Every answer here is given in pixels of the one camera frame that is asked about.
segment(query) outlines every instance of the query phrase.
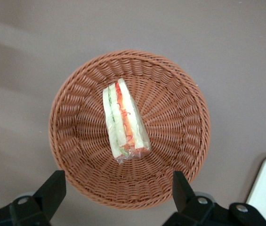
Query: screw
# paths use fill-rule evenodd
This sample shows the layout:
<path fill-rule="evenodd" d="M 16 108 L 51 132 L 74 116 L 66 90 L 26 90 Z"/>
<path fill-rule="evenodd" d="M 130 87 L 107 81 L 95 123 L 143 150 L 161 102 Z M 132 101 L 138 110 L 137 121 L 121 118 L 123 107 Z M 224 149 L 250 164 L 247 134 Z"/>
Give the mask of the screw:
<path fill-rule="evenodd" d="M 24 204 L 24 203 L 27 202 L 27 201 L 28 201 L 28 197 L 24 197 L 24 198 L 22 198 L 22 199 L 20 199 L 20 200 L 18 201 L 18 205 Z"/>
<path fill-rule="evenodd" d="M 237 208 L 240 212 L 243 212 L 243 213 L 248 212 L 247 207 L 245 207 L 245 206 L 243 206 L 243 205 L 237 205 L 236 208 Z"/>
<path fill-rule="evenodd" d="M 200 204 L 207 204 L 207 203 L 208 203 L 207 199 L 205 199 L 205 198 L 203 198 L 203 197 L 198 198 L 198 202 L 199 202 Z"/>

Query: wrapped sandwich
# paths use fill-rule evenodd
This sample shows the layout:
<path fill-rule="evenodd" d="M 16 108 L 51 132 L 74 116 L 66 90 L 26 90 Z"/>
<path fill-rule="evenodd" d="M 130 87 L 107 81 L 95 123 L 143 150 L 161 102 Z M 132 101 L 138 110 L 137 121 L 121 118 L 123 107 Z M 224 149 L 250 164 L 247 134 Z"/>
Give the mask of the wrapped sandwich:
<path fill-rule="evenodd" d="M 149 154 L 151 145 L 147 132 L 123 79 L 104 89 L 103 103 L 110 146 L 116 161 L 121 164 L 124 160 Z"/>

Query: wicker basket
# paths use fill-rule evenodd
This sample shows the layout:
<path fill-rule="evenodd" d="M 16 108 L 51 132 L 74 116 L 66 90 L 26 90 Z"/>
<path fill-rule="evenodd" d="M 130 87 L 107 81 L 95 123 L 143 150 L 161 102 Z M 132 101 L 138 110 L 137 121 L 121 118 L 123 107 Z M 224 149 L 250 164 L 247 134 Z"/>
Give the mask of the wicker basket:
<path fill-rule="evenodd" d="M 152 152 L 119 165 L 112 156 L 102 91 L 123 78 L 136 101 Z M 166 58 L 126 50 L 79 67 L 63 84 L 51 110 L 53 156 L 82 194 L 118 209 L 142 209 L 172 194 L 172 173 L 192 181 L 205 160 L 210 119 L 194 81 Z"/>

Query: carrot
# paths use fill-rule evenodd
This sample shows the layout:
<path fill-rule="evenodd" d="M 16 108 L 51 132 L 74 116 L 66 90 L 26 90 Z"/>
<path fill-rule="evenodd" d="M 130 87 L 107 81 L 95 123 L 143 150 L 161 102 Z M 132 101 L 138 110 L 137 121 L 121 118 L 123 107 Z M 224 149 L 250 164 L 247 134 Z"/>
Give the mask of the carrot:
<path fill-rule="evenodd" d="M 124 126 L 124 132 L 127 138 L 127 143 L 128 146 L 125 146 L 125 149 L 130 149 L 130 150 L 135 150 L 135 140 L 133 137 L 133 132 L 129 125 L 129 119 L 128 119 L 128 114 L 130 114 L 130 112 L 127 112 L 126 109 L 123 106 L 123 99 L 122 99 L 122 93 L 119 87 L 118 82 L 116 83 L 116 94 L 117 94 L 117 104 L 119 106 L 120 109 L 120 113 L 121 113 L 121 117 L 123 120 L 123 126 Z"/>

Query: gray floor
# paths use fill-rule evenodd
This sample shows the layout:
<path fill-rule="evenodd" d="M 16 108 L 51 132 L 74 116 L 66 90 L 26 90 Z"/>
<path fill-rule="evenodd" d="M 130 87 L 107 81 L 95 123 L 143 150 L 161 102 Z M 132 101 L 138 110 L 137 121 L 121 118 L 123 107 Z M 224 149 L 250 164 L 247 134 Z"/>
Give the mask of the gray floor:
<path fill-rule="evenodd" d="M 196 81 L 211 144 L 192 187 L 224 207 L 245 201 L 266 158 L 266 0 L 1 0 L 0 207 L 57 169 L 48 115 L 65 79 L 127 48 L 163 55 Z M 173 201 L 114 210 L 68 186 L 52 224 L 158 226 L 174 211 Z"/>

